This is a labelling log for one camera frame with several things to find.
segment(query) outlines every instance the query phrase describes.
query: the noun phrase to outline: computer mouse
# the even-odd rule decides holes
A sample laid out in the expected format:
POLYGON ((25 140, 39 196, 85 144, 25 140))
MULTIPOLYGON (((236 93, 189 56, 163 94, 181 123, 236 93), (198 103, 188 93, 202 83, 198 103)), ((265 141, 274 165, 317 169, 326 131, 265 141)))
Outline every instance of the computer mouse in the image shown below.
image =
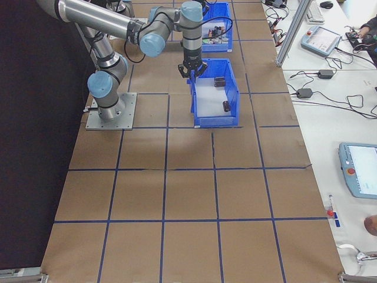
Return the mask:
POLYGON ((334 4, 331 1, 325 1, 319 4, 319 6, 321 6, 324 9, 331 9, 334 6, 334 4))

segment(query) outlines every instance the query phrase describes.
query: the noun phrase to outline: white table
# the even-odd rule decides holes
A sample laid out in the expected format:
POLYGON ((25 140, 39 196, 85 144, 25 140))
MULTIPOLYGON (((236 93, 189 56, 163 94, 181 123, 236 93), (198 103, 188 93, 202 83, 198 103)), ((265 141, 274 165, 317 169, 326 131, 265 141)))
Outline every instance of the white table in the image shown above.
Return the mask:
MULTIPOLYGON (((349 31, 348 25, 350 25, 349 21, 347 20, 345 14, 343 13, 342 9, 340 8, 339 4, 333 0, 334 6, 331 9, 323 9, 320 8, 324 18, 325 23, 321 25, 326 29, 329 29, 333 32, 336 32, 342 35, 342 38, 345 39, 341 41, 338 47, 346 52, 352 53, 352 46, 346 40, 345 33, 349 31)), ((289 7, 289 15, 282 21, 280 21, 276 28, 282 29, 283 32, 287 32, 292 22, 293 16, 298 7, 298 0, 291 0, 288 2, 289 7)), ((280 9, 275 9, 275 11, 281 16, 284 17, 286 14, 284 11, 280 9)), ((328 69, 329 65, 327 64, 324 57, 321 57, 313 52, 310 52, 306 49, 301 47, 301 38, 306 32, 313 27, 314 25, 309 25, 305 20, 303 20, 302 25, 296 35, 295 40, 292 43, 292 46, 288 52, 288 55, 283 63, 283 70, 320 70, 320 69, 328 69)), ((370 60, 370 57, 367 52, 363 51, 358 53, 357 55, 367 58, 370 60)), ((330 57, 338 58, 344 62, 350 62, 350 56, 346 54, 341 54, 334 50, 330 57)), ((376 68, 369 62, 354 57, 352 64, 343 64, 344 70, 375 70, 376 68)))
MULTIPOLYGON (((287 82, 292 86, 300 88, 309 81, 304 75, 290 79, 295 73, 284 71, 287 82)), ((361 94, 365 105, 362 110, 368 113, 377 105, 374 86, 377 86, 377 71, 338 71, 331 80, 315 78, 306 87, 338 101, 345 101, 346 96, 361 94)), ((320 94, 314 94, 308 101, 343 107, 320 94)), ((340 170, 338 155, 341 142, 377 144, 377 120, 367 120, 356 113, 331 107, 293 104, 324 205, 329 205, 329 194, 334 197, 342 225, 337 228, 330 221, 335 242, 337 245, 351 243, 364 252, 377 251, 377 237, 370 235, 363 225, 367 216, 377 214, 377 200, 351 195, 340 170)), ((355 253, 343 249, 339 250, 339 254, 346 273, 355 274, 358 269, 355 253)), ((377 260, 366 262, 359 275, 376 276, 377 260)))
MULTIPOLYGON (((332 2, 334 3, 332 9, 321 9, 325 17, 323 27, 343 35, 345 39, 344 33, 349 31, 349 28, 345 28, 349 25, 348 20, 339 4, 335 0, 332 2)), ((277 28, 284 32, 288 30, 298 4, 298 0, 288 2, 290 14, 285 20, 279 22, 277 28)), ((301 88, 310 79, 305 75, 290 78, 291 75, 300 70, 315 73, 320 69, 330 69, 323 57, 304 50, 300 46, 302 35, 312 26, 305 20, 303 21, 282 67, 287 83, 296 89, 301 88)), ((348 41, 340 42, 339 48, 352 52, 348 41)), ((366 52, 358 55, 370 59, 366 52)), ((349 61, 347 55, 336 51, 333 51, 330 56, 349 61)), ((375 90, 377 70, 365 60, 355 57, 352 64, 343 65, 343 69, 338 70, 331 80, 320 80, 315 75, 314 78, 314 82, 308 84, 306 88, 321 91, 329 98, 338 101, 345 101, 346 96, 361 94, 364 97, 362 110, 366 113, 377 105, 377 91, 375 90)), ((314 94, 308 101, 344 107, 344 105, 326 100, 320 94, 314 94)), ((377 237, 369 234, 363 225, 367 216, 377 214, 377 200, 360 199, 351 195, 340 169, 338 155, 341 142, 377 144, 377 120, 367 120, 356 113, 332 107, 293 104, 325 206, 330 205, 329 194, 333 195, 341 224, 338 228, 333 219, 329 220, 336 244, 350 243, 364 252, 377 251, 377 237)), ((353 250, 339 249, 339 255, 347 274, 377 276, 377 260, 365 262, 359 269, 356 253, 353 250)))

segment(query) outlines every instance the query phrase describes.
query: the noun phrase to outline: small bottle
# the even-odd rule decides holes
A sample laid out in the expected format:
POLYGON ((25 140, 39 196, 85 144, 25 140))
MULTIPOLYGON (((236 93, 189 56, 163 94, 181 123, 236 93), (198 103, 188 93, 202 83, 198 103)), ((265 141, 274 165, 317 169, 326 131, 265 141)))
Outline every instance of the small bottle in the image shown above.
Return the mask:
POLYGON ((373 236, 377 236, 377 215, 372 215, 364 220, 365 229, 373 236))

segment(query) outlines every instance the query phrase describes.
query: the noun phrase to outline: touchscreen display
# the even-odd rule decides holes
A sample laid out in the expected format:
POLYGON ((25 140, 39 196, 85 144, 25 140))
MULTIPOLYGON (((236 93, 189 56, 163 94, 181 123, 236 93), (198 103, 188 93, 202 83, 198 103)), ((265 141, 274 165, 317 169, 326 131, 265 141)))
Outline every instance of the touchscreen display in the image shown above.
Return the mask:
POLYGON ((377 148, 349 146, 360 193, 377 195, 377 148))
POLYGON ((328 52, 331 46, 339 40, 339 35, 324 28, 318 28, 314 34, 312 34, 307 43, 312 45, 318 50, 328 52))

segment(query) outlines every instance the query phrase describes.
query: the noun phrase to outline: person's hand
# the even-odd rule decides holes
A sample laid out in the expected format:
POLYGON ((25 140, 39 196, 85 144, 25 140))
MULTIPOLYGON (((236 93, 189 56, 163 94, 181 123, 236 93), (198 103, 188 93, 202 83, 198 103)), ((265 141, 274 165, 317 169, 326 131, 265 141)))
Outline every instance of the person's hand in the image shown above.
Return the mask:
POLYGON ((371 28, 369 27, 363 27, 362 29, 360 29, 360 31, 358 32, 359 38, 363 38, 369 31, 371 31, 371 28))

